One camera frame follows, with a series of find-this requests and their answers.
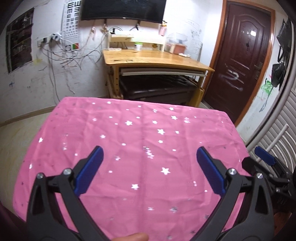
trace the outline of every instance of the dark leather ottoman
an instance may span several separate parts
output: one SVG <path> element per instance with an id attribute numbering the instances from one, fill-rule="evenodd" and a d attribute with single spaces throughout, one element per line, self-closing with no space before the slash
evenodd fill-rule
<path id="1" fill-rule="evenodd" d="M 183 75 L 121 76 L 119 85 L 124 99 L 184 105 L 190 101 L 196 85 Z"/>

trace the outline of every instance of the door frame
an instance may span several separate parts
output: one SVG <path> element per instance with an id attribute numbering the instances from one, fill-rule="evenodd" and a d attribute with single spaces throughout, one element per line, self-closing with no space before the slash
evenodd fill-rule
<path id="1" fill-rule="evenodd" d="M 247 4 L 247 5 L 251 5 L 257 8 L 261 8 L 264 9 L 268 12 L 270 12 L 271 14 L 271 29 L 270 29 L 270 38 L 269 38 L 269 42 L 268 42 L 268 47 L 267 47 L 267 53 L 266 53 L 266 57 L 259 75 L 259 78 L 257 80 L 257 83 L 255 85 L 255 88 L 247 102 L 247 104 L 245 105 L 244 109 L 242 110 L 242 112 L 240 113 L 239 117 L 237 118 L 237 120 L 235 121 L 234 125 L 235 127 L 238 126 L 238 124 L 242 121 L 243 117 L 245 116 L 245 114 L 247 113 L 247 111 L 249 110 L 253 99 L 256 97 L 256 94 L 259 91 L 259 88 L 261 86 L 261 83 L 263 81 L 263 78 L 265 76 L 266 70 L 268 68 L 269 62 L 270 62 L 270 58 L 271 58 L 271 54 L 272 54 L 272 49 L 274 46 L 274 32 L 275 32 L 275 19 L 276 19 L 276 12 L 274 9 L 271 9 L 269 7 L 257 4 L 255 2 L 251 2 L 251 1 L 247 1 L 247 0 L 223 0 L 223 6 L 222 6 L 222 14 L 221 14 L 221 20 L 220 20 L 220 27 L 219 27 L 219 31 L 218 31 L 218 37 L 217 37 L 217 41 L 216 41 L 216 45 L 214 48 L 214 52 L 213 52 L 213 56 L 211 59 L 211 63 L 210 63 L 210 67 L 215 69 L 217 62 L 218 62 L 218 57 L 220 55 L 221 52 L 221 47 L 222 47 L 222 42 L 224 39 L 224 35 L 225 35 L 225 30 L 226 30 L 226 23 L 227 23 L 227 19 L 226 19 L 226 8 L 227 8 L 227 3 L 228 2 L 236 2 L 236 3 L 243 3 L 243 4 Z M 208 73 L 204 85 L 206 87 L 205 89 L 205 94 L 207 93 L 210 81 L 213 77 L 213 73 Z"/>

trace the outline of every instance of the wooden desk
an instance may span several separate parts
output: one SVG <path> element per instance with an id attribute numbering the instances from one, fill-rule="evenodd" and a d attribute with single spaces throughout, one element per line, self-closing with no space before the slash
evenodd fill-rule
<path id="1" fill-rule="evenodd" d="M 157 68 L 171 68 L 178 70 L 200 71 L 206 74 L 207 71 L 214 72 L 214 70 L 196 60 L 185 58 L 179 55 L 157 51 L 157 50 L 103 50 L 105 60 L 106 75 L 108 80 L 108 90 L 111 98 L 123 99 L 119 88 L 120 68 L 127 67 L 157 67 Z M 204 77 L 200 77 L 196 83 L 197 89 L 193 98 L 189 102 L 190 106 L 198 107 L 201 102 L 204 89 L 202 82 Z"/>

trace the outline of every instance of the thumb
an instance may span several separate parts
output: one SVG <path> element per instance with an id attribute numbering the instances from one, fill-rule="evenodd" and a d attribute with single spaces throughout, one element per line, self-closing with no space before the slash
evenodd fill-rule
<path id="1" fill-rule="evenodd" d="M 112 241 L 148 241 L 149 236 L 145 233 L 136 233 L 126 237 L 114 238 Z"/>

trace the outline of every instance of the green drawing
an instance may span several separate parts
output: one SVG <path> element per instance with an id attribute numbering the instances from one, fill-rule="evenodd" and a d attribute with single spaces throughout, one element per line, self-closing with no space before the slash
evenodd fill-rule
<path id="1" fill-rule="evenodd" d="M 265 91 L 266 94 L 270 95 L 273 86 L 271 85 L 271 82 L 269 80 L 267 80 L 267 78 L 265 79 L 265 84 L 261 86 L 260 88 L 261 90 Z"/>

